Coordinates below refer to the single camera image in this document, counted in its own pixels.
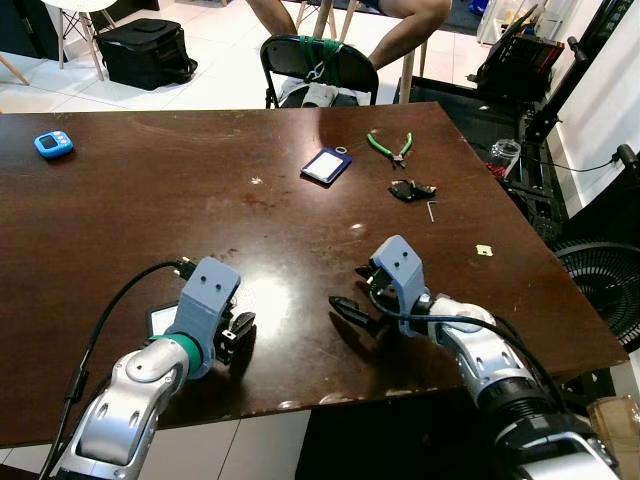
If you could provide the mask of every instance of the small yellow item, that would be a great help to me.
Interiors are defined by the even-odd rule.
[[[476,245],[478,255],[484,255],[485,257],[493,257],[493,250],[489,245]]]

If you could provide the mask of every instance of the black bag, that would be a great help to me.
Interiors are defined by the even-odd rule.
[[[198,62],[187,55],[179,23],[141,18],[96,37],[109,78],[153,90],[191,80]]]

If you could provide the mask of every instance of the white tile floor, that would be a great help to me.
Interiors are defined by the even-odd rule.
[[[93,112],[109,110],[209,110],[264,108],[266,82],[258,52],[267,39],[244,0],[221,8],[216,1],[160,0],[159,12],[141,11],[135,18],[164,18],[185,29],[189,55],[198,61],[195,78],[185,85],[152,92],[98,80],[91,57],[74,59],[60,71],[56,61],[3,54],[31,82],[23,86],[0,65],[0,110],[5,113]],[[295,16],[298,5],[285,3]],[[344,12],[335,12],[338,31]],[[310,34],[311,15],[301,33]],[[365,54],[397,20],[356,13],[347,43]],[[466,76],[475,73],[488,47],[475,37],[438,31],[429,39],[425,76],[473,86]],[[416,55],[414,72],[418,72]],[[379,72],[377,103],[393,103],[402,61]],[[286,413],[246,420],[161,431],[157,434],[142,472],[142,479],[207,478],[219,480],[289,480],[296,464],[309,418],[308,412]],[[0,463],[39,471],[47,446],[0,450]]]

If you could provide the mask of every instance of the person's leg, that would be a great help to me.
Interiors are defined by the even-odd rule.
[[[247,0],[247,3],[271,35],[296,35],[296,25],[282,0]]]
[[[444,23],[451,0],[379,0],[385,15],[402,18],[369,56],[376,70],[416,49]]]

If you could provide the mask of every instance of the blue timer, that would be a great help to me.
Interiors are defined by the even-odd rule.
[[[36,137],[33,141],[36,150],[44,158],[56,158],[73,150],[73,143],[66,133],[55,131]]]

